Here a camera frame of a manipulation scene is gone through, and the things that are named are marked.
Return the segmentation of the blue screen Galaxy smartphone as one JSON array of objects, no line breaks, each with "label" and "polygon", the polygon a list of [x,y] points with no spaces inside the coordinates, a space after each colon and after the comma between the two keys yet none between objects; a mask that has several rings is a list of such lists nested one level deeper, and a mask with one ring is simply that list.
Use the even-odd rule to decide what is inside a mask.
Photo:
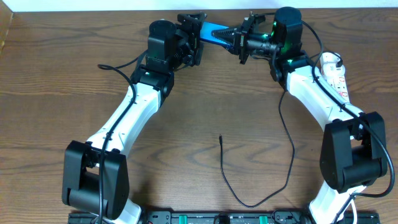
[{"label": "blue screen Galaxy smartphone", "polygon": [[215,33],[222,30],[228,30],[228,26],[223,26],[220,24],[215,24],[212,22],[204,22],[201,31],[200,31],[200,40],[204,42],[208,42],[210,44],[215,44],[222,46],[225,49],[232,49],[233,45],[221,40],[220,38],[215,36]]}]

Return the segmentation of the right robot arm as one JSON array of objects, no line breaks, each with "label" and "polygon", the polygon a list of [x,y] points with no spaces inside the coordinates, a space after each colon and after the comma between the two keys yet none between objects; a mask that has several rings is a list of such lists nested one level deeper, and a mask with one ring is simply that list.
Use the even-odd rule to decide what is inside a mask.
[{"label": "right robot arm", "polygon": [[386,147],[384,120],[376,112],[365,113],[352,105],[328,81],[325,50],[312,57],[302,50],[307,23],[298,9],[282,7],[273,18],[269,33],[258,29],[265,15],[251,14],[237,27],[206,26],[205,39],[237,55],[241,63],[248,57],[267,60],[273,80],[316,119],[323,130],[320,170],[324,181],[301,221],[337,223],[378,178],[389,175],[387,190],[394,187],[395,170]]}]

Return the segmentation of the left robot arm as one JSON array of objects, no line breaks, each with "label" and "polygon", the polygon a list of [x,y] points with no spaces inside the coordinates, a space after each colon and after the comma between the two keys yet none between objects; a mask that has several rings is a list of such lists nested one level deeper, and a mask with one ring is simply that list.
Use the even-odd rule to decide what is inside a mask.
[{"label": "left robot arm", "polygon": [[200,64],[204,12],[179,14],[177,23],[164,19],[149,26],[147,49],[128,64],[99,64],[120,74],[127,93],[110,119],[85,142],[72,141],[65,150],[62,202],[80,212],[70,223],[138,223],[142,209],[129,199],[127,157],[150,117],[158,112],[174,86],[175,72]]}]

